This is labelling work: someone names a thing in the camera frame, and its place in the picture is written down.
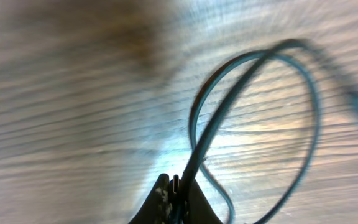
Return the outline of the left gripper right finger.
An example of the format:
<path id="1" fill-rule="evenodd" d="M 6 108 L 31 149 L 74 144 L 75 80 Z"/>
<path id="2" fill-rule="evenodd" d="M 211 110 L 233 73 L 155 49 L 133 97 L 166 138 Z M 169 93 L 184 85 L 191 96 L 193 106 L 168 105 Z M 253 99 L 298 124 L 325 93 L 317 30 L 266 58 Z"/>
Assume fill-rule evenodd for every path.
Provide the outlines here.
<path id="1" fill-rule="evenodd" d="M 183 214 L 184 224 L 223 224 L 214 213 L 197 181 L 193 181 Z"/>

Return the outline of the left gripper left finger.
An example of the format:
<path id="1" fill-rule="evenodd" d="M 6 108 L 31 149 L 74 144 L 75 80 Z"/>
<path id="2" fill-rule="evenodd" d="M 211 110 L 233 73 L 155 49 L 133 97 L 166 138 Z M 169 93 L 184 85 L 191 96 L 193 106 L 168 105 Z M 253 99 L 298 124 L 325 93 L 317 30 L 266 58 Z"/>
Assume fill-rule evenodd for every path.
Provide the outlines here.
<path id="1" fill-rule="evenodd" d="M 171 206 L 168 201 L 169 176 L 160 174 L 145 202 L 129 224 L 167 224 Z"/>

